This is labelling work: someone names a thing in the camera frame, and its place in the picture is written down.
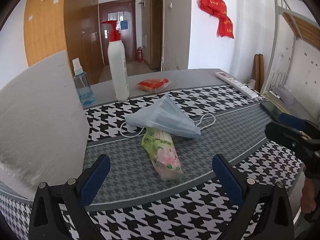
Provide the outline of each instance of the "door handle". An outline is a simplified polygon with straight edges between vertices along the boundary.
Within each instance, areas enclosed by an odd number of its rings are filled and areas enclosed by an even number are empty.
[[[110,32],[108,32],[107,30],[104,30],[104,36],[106,39],[108,38],[108,33],[110,33]]]

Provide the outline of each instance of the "surgical face mask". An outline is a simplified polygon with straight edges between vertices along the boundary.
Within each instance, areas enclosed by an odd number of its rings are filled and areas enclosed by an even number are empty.
[[[214,122],[200,129],[198,125],[206,115],[210,115],[214,118]],[[205,114],[196,125],[195,122],[178,107],[170,96],[165,95],[151,106],[144,107],[134,114],[127,115],[125,121],[125,123],[142,128],[156,128],[169,134],[186,138],[198,138],[201,135],[201,130],[213,125],[216,122],[216,119],[213,114]],[[125,123],[120,127],[120,133],[122,136],[126,138],[133,138],[142,133],[143,129],[138,135],[125,136],[122,133],[122,126]]]

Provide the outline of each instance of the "screw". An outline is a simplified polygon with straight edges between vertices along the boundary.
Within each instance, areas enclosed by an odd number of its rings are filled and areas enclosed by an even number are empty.
[[[282,182],[280,182],[280,181],[279,181],[279,182],[277,182],[277,186],[278,186],[278,187],[284,187],[283,183],[282,183]]]
[[[254,179],[252,179],[252,178],[247,179],[247,182],[248,182],[250,185],[253,185],[253,184],[256,183],[256,181],[255,181]]]
[[[69,185],[73,185],[73,184],[75,184],[76,183],[76,179],[69,179],[68,180],[68,184]]]
[[[44,188],[44,187],[45,187],[45,185],[46,185],[46,183],[45,183],[45,182],[41,182],[41,183],[39,184],[39,188]]]

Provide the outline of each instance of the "blue gripper pad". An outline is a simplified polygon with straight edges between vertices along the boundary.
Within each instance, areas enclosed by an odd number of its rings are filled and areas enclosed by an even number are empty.
[[[91,205],[110,169],[110,158],[105,156],[81,188],[79,200],[81,207]]]
[[[244,202],[241,186],[218,155],[215,155],[212,159],[212,169],[231,203],[241,207]]]
[[[281,124],[290,126],[299,131],[303,131],[306,128],[306,123],[304,120],[296,118],[289,114],[282,113],[281,115],[279,115],[278,120]]]

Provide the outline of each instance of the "red pump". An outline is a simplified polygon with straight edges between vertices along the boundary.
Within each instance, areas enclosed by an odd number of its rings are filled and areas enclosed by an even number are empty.
[[[102,22],[101,24],[111,24],[112,27],[112,31],[110,32],[109,35],[109,41],[113,42],[113,41],[120,41],[121,40],[121,34],[119,31],[117,31],[116,27],[117,27],[117,21],[106,21],[106,22]]]

